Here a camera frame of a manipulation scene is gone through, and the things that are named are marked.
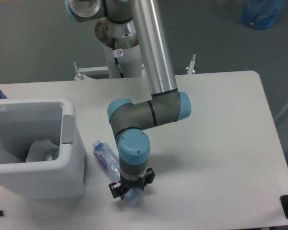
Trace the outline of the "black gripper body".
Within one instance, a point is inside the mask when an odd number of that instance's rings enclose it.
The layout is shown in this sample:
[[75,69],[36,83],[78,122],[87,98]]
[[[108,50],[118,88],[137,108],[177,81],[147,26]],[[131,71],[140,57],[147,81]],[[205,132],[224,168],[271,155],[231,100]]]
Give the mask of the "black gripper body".
[[121,189],[123,192],[128,192],[130,189],[140,188],[144,190],[146,187],[145,179],[140,177],[137,178],[135,181],[127,180],[124,177],[120,178]]

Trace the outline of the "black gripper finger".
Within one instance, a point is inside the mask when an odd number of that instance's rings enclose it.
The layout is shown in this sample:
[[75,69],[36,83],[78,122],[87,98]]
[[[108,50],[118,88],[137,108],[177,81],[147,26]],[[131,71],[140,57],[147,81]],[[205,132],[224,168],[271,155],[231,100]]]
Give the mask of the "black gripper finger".
[[155,178],[155,172],[152,168],[148,168],[146,170],[146,173],[144,177],[141,179],[140,183],[140,189],[143,191],[144,188],[148,185],[151,184],[154,181]]
[[123,200],[125,194],[128,193],[128,189],[124,187],[120,182],[110,183],[109,188],[110,188],[113,198],[120,197],[121,200]]

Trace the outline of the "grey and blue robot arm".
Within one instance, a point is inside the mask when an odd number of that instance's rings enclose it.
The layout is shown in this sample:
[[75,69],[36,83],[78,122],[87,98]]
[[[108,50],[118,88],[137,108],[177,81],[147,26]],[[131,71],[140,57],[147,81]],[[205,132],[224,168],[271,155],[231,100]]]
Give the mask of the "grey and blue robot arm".
[[116,99],[108,106],[108,120],[119,151],[120,179],[109,188],[113,197],[124,197],[131,189],[144,189],[154,180],[147,167],[150,140],[145,130],[190,116],[188,95],[179,92],[171,66],[166,38],[156,0],[67,0],[65,8],[75,23],[106,20],[103,33],[112,50],[130,38],[140,47],[151,100],[134,104]]

